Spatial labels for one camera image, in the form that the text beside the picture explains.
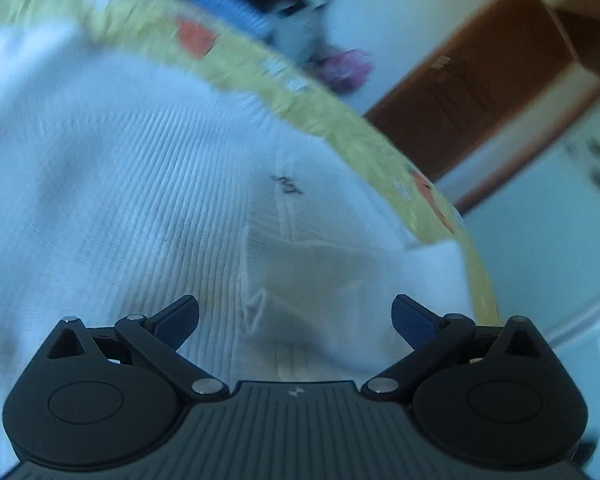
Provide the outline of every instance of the ribbed knit fabric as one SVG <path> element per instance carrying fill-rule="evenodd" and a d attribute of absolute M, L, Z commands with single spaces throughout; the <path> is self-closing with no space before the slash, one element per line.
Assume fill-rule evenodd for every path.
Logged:
<path fill-rule="evenodd" d="M 62 316 L 110 326 L 193 294 L 200 325 L 181 354 L 229 384 L 268 377 L 248 355 L 269 347 L 245 324 L 246 232 L 415 243 L 321 139 L 255 96 L 98 48 L 70 23 L 2 28 L 0 474 L 16 460 L 2 404 Z"/>
<path fill-rule="evenodd" d="M 397 294 L 440 316 L 472 316 L 462 251 L 453 240 L 382 251 L 248 231 L 242 261 L 249 336 L 236 360 L 243 373 L 265 373 L 271 381 L 362 386 L 399 361 L 411 348 L 392 327 Z M 241 361 L 245 354 L 248 363 Z"/>

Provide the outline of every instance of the white fabric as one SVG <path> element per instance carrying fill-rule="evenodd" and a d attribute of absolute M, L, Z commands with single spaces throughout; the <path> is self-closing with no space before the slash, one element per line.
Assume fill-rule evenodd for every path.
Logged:
<path fill-rule="evenodd" d="M 411 352 L 391 324 L 397 294 L 440 316 L 472 317 L 462 251 L 452 240 L 378 251 L 249 231 L 244 245 L 245 328 L 248 345 L 259 350 L 247 354 L 254 373 L 266 373 L 267 380 L 311 377 L 362 386 Z"/>

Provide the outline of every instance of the white wall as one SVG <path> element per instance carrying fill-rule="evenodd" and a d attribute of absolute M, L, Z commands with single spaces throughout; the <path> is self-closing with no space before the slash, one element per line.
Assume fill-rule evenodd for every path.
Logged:
<path fill-rule="evenodd" d="M 580 389 L 589 408 L 587 433 L 600 434 L 600 331 L 558 352 L 558 357 Z M 587 474 L 600 480 L 600 441 Z"/>
<path fill-rule="evenodd" d="M 593 72 L 573 63 L 535 102 L 437 180 L 436 187 L 447 200 L 457 203 L 599 83 Z"/>
<path fill-rule="evenodd" d="M 600 192 L 566 149 L 600 134 L 600 102 L 502 190 L 465 217 L 502 317 L 546 332 L 600 296 Z"/>
<path fill-rule="evenodd" d="M 369 82 L 345 101 L 366 112 L 488 1 L 335 0 L 326 20 L 329 40 L 369 51 L 376 64 Z"/>

